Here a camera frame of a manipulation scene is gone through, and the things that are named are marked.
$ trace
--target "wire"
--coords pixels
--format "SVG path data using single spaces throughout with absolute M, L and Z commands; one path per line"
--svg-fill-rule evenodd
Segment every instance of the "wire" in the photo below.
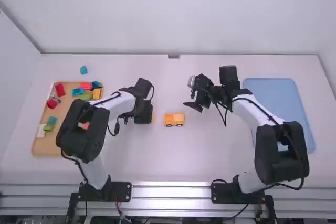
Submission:
M 216 109 L 218 110 L 219 114 L 221 115 L 221 118 L 223 120 L 223 123 L 224 123 L 224 126 L 226 127 L 226 120 L 224 119 L 223 115 L 222 115 L 222 112 L 220 111 L 217 103 L 215 103 L 215 106 L 216 106 Z
M 236 98 L 236 99 L 234 99 L 234 100 L 232 101 L 232 103 L 235 102 L 235 101 L 238 101 L 238 100 L 245 100 L 245 101 L 248 101 L 248 102 L 252 103 L 252 104 L 253 104 L 255 107 L 257 107 L 263 114 L 265 114 L 265 115 L 268 117 L 268 119 L 269 119 L 270 121 L 272 121 L 273 123 L 275 123 L 277 126 L 280 126 L 280 124 L 279 124 L 277 121 L 274 120 L 273 116 L 269 115 L 263 108 L 261 108 L 257 103 L 255 103 L 255 102 L 252 101 L 251 99 L 248 99 L 248 98 Z M 304 176 L 303 176 L 303 163 L 302 163 L 302 158 L 301 158 L 301 156 L 300 156 L 300 154 L 299 154 L 297 148 L 296 148 L 295 145 L 293 144 L 293 140 L 292 140 L 292 138 L 291 138 L 291 137 L 290 137 L 284 130 L 281 129 L 281 131 L 282 131 L 283 135 L 289 140 L 289 142 L 290 142 L 290 144 L 292 145 L 292 147 L 293 147 L 293 149 L 294 149 L 294 152 L 295 152 L 295 154 L 296 154 L 296 156 L 297 156 L 297 159 L 300 161 L 300 164 L 301 164 L 301 183 L 300 183 L 300 185 L 299 185 L 298 187 L 289 186 L 289 185 L 286 185 L 286 184 L 283 184 L 283 183 L 274 183 L 273 185 L 271 185 L 271 186 L 269 186 L 269 187 L 267 187 L 266 189 L 263 189 L 263 190 L 270 189 L 270 188 L 272 188 L 272 187 L 274 187 L 274 186 L 284 186 L 284 187 L 287 187 L 287 188 L 290 188 L 290 189 L 293 189 L 293 190 L 298 191 L 298 190 L 300 190 L 300 189 L 303 187 L 303 184 L 305 183 L 305 181 L 304 181 Z
M 212 181 L 211 185 L 215 182 L 223 182 L 224 184 L 227 184 L 227 182 L 225 180 L 219 178 L 219 179 L 215 179 L 214 181 Z
M 225 218 L 223 221 L 227 221 L 227 220 L 231 220 L 231 219 L 236 218 L 238 215 L 240 215 L 242 212 L 244 212 L 244 210 L 245 210 L 249 205 L 250 205 L 250 204 L 247 203 L 247 204 L 245 205 L 245 207 L 242 208 L 241 211 L 239 211 L 238 213 L 236 213 L 235 215 L 233 215 L 233 216 L 231 216 L 231 217 L 229 217 L 229 218 Z
M 111 94 L 111 96 L 113 96 L 114 94 L 117 94 L 117 95 L 116 95 L 115 97 L 109 97 L 109 98 L 107 98 L 107 99 L 105 99 L 105 100 L 103 100 L 103 101 L 99 101 L 99 102 L 96 102 L 96 103 L 91 104 L 91 105 L 92 105 L 92 106 L 101 105 L 101 104 L 104 104 L 104 103 L 106 103 L 106 102 L 108 102 L 108 101 L 111 101 L 111 100 L 113 100 L 113 99 L 118 98 L 118 97 L 121 96 L 121 93 L 120 93 L 119 91 L 115 91 L 115 92 L 113 92 L 113 93 Z
M 86 219 L 87 215 L 88 215 L 88 199 L 87 197 L 85 197 L 85 218 L 84 220 Z
M 63 152 L 63 150 L 62 150 L 62 149 L 61 149 L 61 156 L 62 156 L 63 158 L 65 158 L 65 159 L 67 159 L 67 160 L 74 161 L 75 165 L 77 165 L 77 166 L 78 166 L 78 168 L 79 168 L 79 171 L 80 171 L 80 173 L 82 174 L 84 181 L 85 181 L 86 183 L 88 183 L 88 182 L 89 182 L 89 180 L 88 180 L 88 178 L 85 176 L 85 174 L 84 174 L 84 171 L 83 171 L 83 168 L 82 168 L 82 166 L 81 166 L 81 164 L 80 164 L 80 162 L 79 162 L 78 160 L 76 160 L 76 159 L 74 159 L 74 158 L 71 158 L 71 157 L 68 157 L 68 156 L 66 156 L 66 155 L 64 154 L 64 152 Z
M 151 218 L 151 217 L 149 217 L 143 224 L 146 224 L 146 223 L 149 221 L 150 218 Z
M 215 180 L 213 180 L 213 181 L 211 182 L 211 187 L 212 187 L 214 184 L 218 184 L 218 183 L 215 183 L 215 182 L 222 182 L 222 183 L 224 183 L 224 184 L 227 184 L 227 182 L 226 182 L 225 180 L 219 178 L 219 179 L 215 179 Z M 238 213 L 236 213 L 235 215 L 233 215 L 233 216 L 231 216 L 231 217 L 229 217 L 229 218 L 225 218 L 224 221 L 226 221 L 226 220 L 231 220 L 231 219 L 236 218 L 238 215 L 240 215 L 240 214 L 241 214 L 241 213 L 248 207 L 248 205 L 249 205 L 249 204 L 246 204 L 245 207 L 243 207 L 241 211 L 239 211 Z

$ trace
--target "small teal object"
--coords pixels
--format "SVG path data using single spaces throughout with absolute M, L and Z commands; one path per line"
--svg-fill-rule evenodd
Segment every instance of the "small teal object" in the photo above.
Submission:
M 57 122 L 57 117 L 55 117 L 55 116 L 50 116 L 50 117 L 48 118 L 48 122 L 47 122 L 47 124 L 48 124 L 48 125 L 55 125 L 56 122 Z
M 72 96 L 75 97 L 79 94 L 84 94 L 85 90 L 84 89 L 73 89 L 72 90 Z
M 98 81 L 94 81 L 94 82 L 92 83 L 92 88 L 93 88 L 93 89 L 99 88 L 99 82 L 98 82 Z
M 81 67 L 80 67 L 80 73 L 81 73 L 81 74 L 86 74 L 86 73 L 88 73 L 88 69 L 86 68 L 86 66 L 81 66 Z

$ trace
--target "cork board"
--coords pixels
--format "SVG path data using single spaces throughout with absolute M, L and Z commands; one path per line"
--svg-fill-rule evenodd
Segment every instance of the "cork board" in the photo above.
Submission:
M 59 83 L 63 84 L 65 95 L 59 98 L 57 97 L 57 95 L 55 95 L 55 97 L 61 100 L 61 103 L 59 103 L 53 110 L 48 108 L 47 103 L 46 103 L 42 117 L 39 122 L 40 124 L 47 123 L 48 118 L 50 116 L 55 116 L 57 117 L 55 128 L 52 132 L 46 132 L 46 135 L 43 138 L 35 137 L 35 140 L 33 142 L 32 149 L 31 149 L 31 152 L 32 152 L 31 154 L 34 157 L 60 156 L 60 149 L 56 146 L 56 135 L 59 131 L 59 128 L 66 114 L 68 113 L 68 110 L 72 102 L 77 98 L 77 97 L 73 97 L 71 92 L 73 89 L 79 88 L 82 82 L 55 82 L 53 87 Z

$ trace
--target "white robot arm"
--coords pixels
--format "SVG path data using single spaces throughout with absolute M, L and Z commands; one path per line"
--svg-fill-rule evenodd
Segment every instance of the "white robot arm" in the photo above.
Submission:
M 135 124 L 148 124 L 152 120 L 151 99 L 146 100 L 153 85 L 142 78 L 134 87 L 122 88 L 101 100 L 85 102 L 75 100 L 57 134 L 56 144 L 64 158 L 75 161 L 87 184 L 101 190 L 110 180 L 100 152 L 108 130 L 112 135 L 119 132 L 119 118 L 127 122 L 134 118 Z M 117 120 L 114 134 L 108 122 Z M 79 123 L 89 123 L 87 129 Z
M 305 136 L 298 122 L 285 122 L 262 106 L 248 89 L 241 89 L 236 66 L 219 68 L 221 86 L 215 86 L 203 74 L 191 76 L 188 86 L 195 102 L 184 104 L 202 112 L 213 103 L 218 104 L 241 117 L 256 136 L 254 169 L 234 177 L 228 188 L 234 188 L 235 197 L 239 194 L 259 192 L 274 185 L 291 189 L 301 189 L 303 180 L 309 174 L 309 163 Z M 278 144 L 288 146 L 279 151 Z M 279 182 L 301 179 L 297 188 Z

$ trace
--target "red block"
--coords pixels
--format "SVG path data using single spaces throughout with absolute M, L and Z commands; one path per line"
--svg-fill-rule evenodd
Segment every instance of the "red block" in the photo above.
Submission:
M 51 108 L 52 110 L 57 106 L 57 102 L 53 99 L 47 101 L 48 108 Z
M 90 82 L 82 82 L 79 85 L 79 87 L 82 88 L 82 89 L 91 90 L 92 89 L 92 83 L 90 83 Z
M 56 89 L 56 93 L 58 97 L 65 95 L 65 91 L 64 91 L 64 87 L 62 83 L 55 85 L 55 89 Z

